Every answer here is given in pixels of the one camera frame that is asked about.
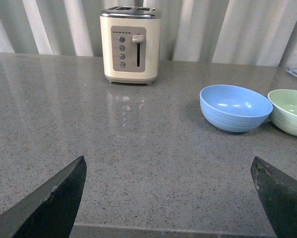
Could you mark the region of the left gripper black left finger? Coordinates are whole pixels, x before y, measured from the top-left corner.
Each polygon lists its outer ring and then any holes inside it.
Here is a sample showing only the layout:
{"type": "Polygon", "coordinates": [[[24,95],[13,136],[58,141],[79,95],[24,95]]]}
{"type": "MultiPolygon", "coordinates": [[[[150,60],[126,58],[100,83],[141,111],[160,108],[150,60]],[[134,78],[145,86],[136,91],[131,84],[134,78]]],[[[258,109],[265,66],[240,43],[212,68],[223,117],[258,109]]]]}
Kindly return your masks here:
{"type": "Polygon", "coordinates": [[[0,238],[68,238],[85,179],[86,162],[80,156],[0,214],[0,238]]]}

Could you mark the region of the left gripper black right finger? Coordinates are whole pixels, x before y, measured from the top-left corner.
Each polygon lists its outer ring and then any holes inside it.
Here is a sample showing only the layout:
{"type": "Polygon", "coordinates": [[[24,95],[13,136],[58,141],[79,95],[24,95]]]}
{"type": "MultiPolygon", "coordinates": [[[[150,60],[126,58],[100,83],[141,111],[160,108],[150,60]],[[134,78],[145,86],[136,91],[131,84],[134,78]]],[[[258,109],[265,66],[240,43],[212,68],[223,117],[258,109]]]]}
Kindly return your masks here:
{"type": "Polygon", "coordinates": [[[260,202],[279,238],[297,238],[297,180],[259,157],[251,175],[260,202]]]}

